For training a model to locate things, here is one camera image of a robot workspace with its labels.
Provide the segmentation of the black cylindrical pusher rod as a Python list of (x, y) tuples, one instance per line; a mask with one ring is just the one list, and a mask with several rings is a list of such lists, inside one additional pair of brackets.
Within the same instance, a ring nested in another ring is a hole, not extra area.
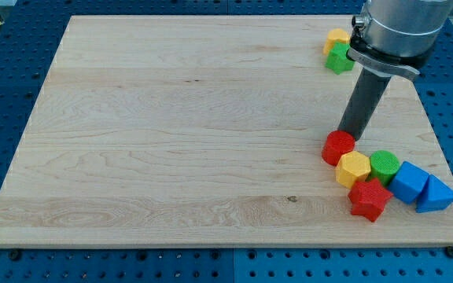
[(349, 133), (358, 141), (390, 80), (390, 76), (379, 76), (364, 68), (359, 74), (337, 129)]

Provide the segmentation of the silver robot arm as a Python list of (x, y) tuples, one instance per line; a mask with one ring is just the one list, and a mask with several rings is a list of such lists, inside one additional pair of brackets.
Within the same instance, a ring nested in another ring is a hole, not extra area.
[(429, 59), (453, 0), (367, 0), (352, 17), (347, 58), (363, 66), (338, 130), (358, 141), (394, 76), (411, 82)]

